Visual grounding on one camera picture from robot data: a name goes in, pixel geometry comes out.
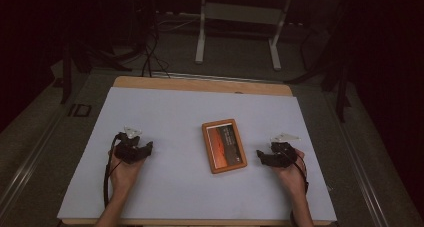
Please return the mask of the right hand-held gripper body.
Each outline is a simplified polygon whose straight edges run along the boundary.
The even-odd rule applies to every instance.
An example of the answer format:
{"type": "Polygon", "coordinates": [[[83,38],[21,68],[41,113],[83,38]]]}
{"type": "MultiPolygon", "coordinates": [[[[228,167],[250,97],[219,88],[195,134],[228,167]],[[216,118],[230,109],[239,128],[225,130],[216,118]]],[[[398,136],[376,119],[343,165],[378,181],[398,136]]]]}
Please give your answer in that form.
{"type": "Polygon", "coordinates": [[[297,160],[297,153],[290,141],[299,140],[299,137],[281,133],[271,138],[271,151],[273,152],[272,167],[289,167],[297,160]]]}

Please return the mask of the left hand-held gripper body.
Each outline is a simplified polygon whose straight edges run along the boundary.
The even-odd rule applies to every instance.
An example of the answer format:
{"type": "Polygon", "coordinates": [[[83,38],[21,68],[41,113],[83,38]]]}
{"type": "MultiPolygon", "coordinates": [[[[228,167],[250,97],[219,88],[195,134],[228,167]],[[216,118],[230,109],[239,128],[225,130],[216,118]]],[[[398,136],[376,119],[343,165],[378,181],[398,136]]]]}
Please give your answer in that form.
{"type": "Polygon", "coordinates": [[[133,164],[136,156],[144,152],[139,146],[141,131],[130,127],[124,127],[123,132],[119,132],[114,138],[114,155],[127,164],[133,164]]]}

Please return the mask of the wooden photo frame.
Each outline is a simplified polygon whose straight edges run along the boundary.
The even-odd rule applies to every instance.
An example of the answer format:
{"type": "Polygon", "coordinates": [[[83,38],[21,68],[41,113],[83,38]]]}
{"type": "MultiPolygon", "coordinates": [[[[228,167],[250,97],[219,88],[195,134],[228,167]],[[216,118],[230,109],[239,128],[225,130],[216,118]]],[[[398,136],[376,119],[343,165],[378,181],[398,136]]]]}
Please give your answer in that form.
{"type": "Polygon", "coordinates": [[[234,119],[203,123],[202,134],[213,174],[247,166],[247,158],[234,119]]]}

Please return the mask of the person's left hand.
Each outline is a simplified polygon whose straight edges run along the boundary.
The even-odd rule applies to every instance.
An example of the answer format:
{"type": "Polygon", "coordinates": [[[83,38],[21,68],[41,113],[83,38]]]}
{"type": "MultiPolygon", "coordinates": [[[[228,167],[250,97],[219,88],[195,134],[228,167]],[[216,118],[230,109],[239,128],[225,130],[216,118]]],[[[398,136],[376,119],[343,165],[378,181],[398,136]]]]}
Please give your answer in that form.
{"type": "Polygon", "coordinates": [[[109,177],[114,196],[127,196],[131,192],[144,162],[145,160],[142,159],[133,164],[128,164],[118,159],[115,154],[111,155],[109,177]]]}

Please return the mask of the person's right hand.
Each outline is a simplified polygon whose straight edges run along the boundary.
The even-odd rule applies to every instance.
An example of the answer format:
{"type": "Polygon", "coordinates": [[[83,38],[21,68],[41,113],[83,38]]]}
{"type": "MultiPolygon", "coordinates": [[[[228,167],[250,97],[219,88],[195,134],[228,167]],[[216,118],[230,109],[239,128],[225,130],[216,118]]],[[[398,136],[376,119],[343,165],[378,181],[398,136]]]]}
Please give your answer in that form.
{"type": "Polygon", "coordinates": [[[289,195],[294,197],[306,196],[306,167],[303,161],[304,153],[296,149],[297,160],[287,168],[272,167],[273,172],[279,178],[282,186],[289,195]]]}

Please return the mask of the black floor socket box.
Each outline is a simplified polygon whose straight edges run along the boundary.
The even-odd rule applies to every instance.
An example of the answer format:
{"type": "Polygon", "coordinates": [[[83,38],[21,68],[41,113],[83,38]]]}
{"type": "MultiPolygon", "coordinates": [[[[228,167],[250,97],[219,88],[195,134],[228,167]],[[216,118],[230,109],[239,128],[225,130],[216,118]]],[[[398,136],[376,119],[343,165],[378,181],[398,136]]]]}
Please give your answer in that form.
{"type": "Polygon", "coordinates": [[[86,104],[73,104],[67,114],[68,117],[88,117],[92,106],[86,104]]]}

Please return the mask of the black metal stand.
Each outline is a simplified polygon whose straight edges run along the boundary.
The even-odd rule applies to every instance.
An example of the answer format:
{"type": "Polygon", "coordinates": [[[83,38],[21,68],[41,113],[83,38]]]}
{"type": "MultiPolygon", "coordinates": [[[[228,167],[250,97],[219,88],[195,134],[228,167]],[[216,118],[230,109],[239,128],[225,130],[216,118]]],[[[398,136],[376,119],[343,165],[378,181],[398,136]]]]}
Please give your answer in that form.
{"type": "Polygon", "coordinates": [[[130,71],[130,68],[124,67],[120,64],[120,61],[128,60],[132,57],[137,56],[141,51],[141,48],[136,45],[132,47],[130,52],[117,55],[109,56],[80,40],[65,40],[62,48],[62,100],[61,103],[65,104],[70,98],[72,93],[72,71],[71,65],[75,63],[78,69],[81,69],[83,73],[89,73],[92,69],[90,60],[87,54],[91,54],[95,58],[103,62],[107,67],[118,70],[118,71],[130,71]]]}
{"type": "Polygon", "coordinates": [[[324,74],[320,86],[323,91],[330,92],[337,88],[337,99],[335,105],[336,115],[340,122],[344,123],[344,107],[348,104],[346,98],[348,71],[352,63],[349,52],[351,38],[344,33],[345,22],[340,18],[330,35],[323,52],[318,57],[311,70],[291,80],[287,84],[299,84],[314,76],[324,74]]]}

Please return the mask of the metal floor rail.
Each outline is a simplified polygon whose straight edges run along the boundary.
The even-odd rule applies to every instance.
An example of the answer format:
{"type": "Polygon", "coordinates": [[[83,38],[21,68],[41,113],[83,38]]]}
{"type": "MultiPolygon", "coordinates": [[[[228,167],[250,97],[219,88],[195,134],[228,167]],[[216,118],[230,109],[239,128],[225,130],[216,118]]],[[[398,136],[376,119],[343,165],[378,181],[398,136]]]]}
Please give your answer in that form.
{"type": "Polygon", "coordinates": [[[339,129],[345,148],[348,152],[348,159],[355,175],[357,185],[361,191],[362,197],[366,203],[368,212],[370,213],[371,219],[375,227],[390,227],[387,218],[381,208],[380,202],[376,195],[376,191],[371,184],[371,181],[365,171],[365,168],[359,158],[359,155],[355,149],[354,142],[349,135],[345,125],[340,121],[335,107],[335,98],[329,94],[324,95],[324,99],[327,103],[328,108],[331,111],[332,118],[336,122],[336,126],[339,129]]]}
{"type": "Polygon", "coordinates": [[[44,152],[55,128],[60,124],[64,116],[64,112],[58,112],[49,120],[46,128],[41,132],[39,137],[36,139],[36,142],[32,145],[29,155],[19,166],[5,191],[0,195],[0,208],[9,208],[19,196],[19,193],[31,178],[41,154],[44,152]]]}

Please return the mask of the white metal desk frame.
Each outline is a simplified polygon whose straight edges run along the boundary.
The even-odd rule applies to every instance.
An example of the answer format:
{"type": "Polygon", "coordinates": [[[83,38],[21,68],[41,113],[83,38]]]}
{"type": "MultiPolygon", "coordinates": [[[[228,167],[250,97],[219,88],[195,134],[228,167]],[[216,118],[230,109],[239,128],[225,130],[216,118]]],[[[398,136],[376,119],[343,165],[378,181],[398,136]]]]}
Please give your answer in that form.
{"type": "Polygon", "coordinates": [[[282,9],[242,6],[201,0],[200,28],[195,54],[195,63],[202,64],[205,53],[205,23],[207,19],[236,21],[243,23],[268,24],[276,27],[275,34],[268,39],[272,65],[275,71],[280,71],[282,65],[277,49],[286,16],[292,0],[285,0],[282,9]]]}

